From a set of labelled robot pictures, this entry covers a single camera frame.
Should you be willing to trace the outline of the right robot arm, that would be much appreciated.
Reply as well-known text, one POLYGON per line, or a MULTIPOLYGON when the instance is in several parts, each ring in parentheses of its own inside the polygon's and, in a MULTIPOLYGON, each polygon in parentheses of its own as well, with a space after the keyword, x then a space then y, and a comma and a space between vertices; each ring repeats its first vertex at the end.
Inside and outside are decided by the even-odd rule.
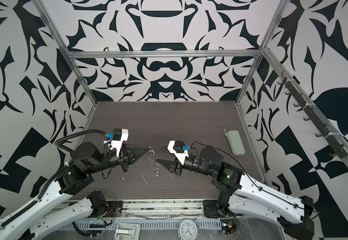
POLYGON ((157 163, 178 177, 183 170, 210 177, 212 185, 220 191, 216 207, 222 215, 262 219, 296 240, 314 237, 312 198, 293 197, 255 180, 244 170, 225 162, 212 146, 205 146, 197 154, 192 154, 191 148, 184 144, 168 147, 168 151, 175 159, 172 162, 157 159, 157 163))

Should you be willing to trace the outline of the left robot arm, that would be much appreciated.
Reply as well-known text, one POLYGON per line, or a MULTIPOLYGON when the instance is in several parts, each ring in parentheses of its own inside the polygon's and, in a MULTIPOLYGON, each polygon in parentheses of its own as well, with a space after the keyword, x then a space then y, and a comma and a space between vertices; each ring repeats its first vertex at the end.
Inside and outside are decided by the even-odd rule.
POLYGON ((128 137, 127 129, 114 129, 110 134, 101 130, 84 130, 56 140, 55 146, 68 152, 70 161, 52 175, 37 196, 0 219, 0 240, 34 240, 56 227, 105 214, 108 203, 100 191, 93 191, 78 203, 52 215, 48 213, 90 185, 94 173, 111 171, 117 166, 127 172, 129 166, 150 152, 147 146, 128 145, 128 137), (88 134, 99 134, 104 138, 103 152, 90 142, 80 144, 75 150, 64 145, 68 140, 88 134))

